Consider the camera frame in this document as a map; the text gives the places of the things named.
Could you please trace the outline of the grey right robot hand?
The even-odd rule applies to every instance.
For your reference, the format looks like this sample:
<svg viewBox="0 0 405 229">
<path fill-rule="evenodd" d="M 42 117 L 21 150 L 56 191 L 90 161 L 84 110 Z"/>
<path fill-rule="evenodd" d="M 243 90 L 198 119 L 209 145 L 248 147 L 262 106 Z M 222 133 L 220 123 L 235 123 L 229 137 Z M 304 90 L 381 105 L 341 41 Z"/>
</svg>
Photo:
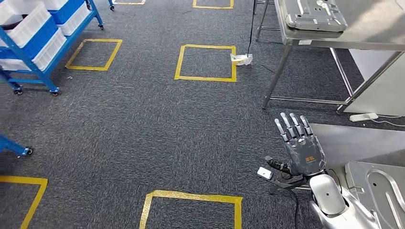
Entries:
<svg viewBox="0 0 405 229">
<path fill-rule="evenodd" d="M 290 161 L 282 163 L 270 156 L 265 161 L 274 169 L 291 176 L 312 176 L 321 173 L 326 168 L 326 156 L 318 138 L 314 135 L 305 116 L 299 118 L 294 113 L 280 114 L 283 124 L 279 119 L 274 122 L 280 132 Z"/>
</svg>

